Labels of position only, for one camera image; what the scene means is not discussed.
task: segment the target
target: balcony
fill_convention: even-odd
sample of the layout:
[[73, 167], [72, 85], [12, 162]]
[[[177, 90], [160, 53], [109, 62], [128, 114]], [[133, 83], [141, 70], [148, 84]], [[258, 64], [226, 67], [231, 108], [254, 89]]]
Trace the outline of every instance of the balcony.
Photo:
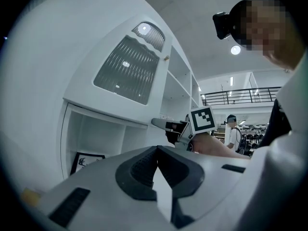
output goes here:
[[201, 94], [203, 105], [274, 102], [281, 87], [239, 89]]

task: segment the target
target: ribbed translucent panel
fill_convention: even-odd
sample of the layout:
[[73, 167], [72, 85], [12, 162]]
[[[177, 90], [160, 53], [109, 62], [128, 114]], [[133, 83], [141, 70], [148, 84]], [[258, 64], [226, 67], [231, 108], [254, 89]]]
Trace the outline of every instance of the ribbed translucent panel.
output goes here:
[[125, 37], [104, 62], [94, 85], [147, 104], [158, 60], [137, 40]]
[[143, 38], [145, 42], [153, 45], [156, 50], [162, 51], [165, 37], [162, 31], [155, 25], [143, 22], [135, 27], [132, 32], [138, 37]]

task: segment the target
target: picture frame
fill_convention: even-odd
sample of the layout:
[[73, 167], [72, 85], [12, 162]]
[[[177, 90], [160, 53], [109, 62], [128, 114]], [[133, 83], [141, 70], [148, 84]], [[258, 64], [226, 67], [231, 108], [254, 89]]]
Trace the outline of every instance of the picture frame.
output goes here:
[[77, 171], [81, 170], [82, 168], [86, 167], [87, 165], [95, 161], [103, 160], [105, 158], [106, 157], [104, 155], [77, 152], [72, 165], [70, 175], [76, 173]]

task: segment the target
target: black rubber pad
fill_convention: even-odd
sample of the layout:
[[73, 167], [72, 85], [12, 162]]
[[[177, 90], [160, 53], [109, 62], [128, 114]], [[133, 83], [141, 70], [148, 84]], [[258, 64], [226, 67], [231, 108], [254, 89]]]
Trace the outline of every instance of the black rubber pad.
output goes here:
[[230, 165], [230, 164], [225, 164], [221, 168], [231, 170], [231, 171], [234, 171], [234, 172], [238, 172], [238, 173], [244, 173], [244, 171], [246, 169], [244, 167], [238, 167], [238, 166], [234, 166], [234, 165]]
[[49, 219], [65, 228], [89, 193], [90, 190], [76, 188], [49, 216]]

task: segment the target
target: black camera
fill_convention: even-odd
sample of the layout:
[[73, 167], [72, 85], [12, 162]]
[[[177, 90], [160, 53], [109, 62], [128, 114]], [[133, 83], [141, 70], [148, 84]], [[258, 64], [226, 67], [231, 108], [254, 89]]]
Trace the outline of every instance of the black camera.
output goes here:
[[219, 39], [225, 39], [230, 36], [230, 15], [228, 13], [220, 12], [213, 15], [213, 21]]

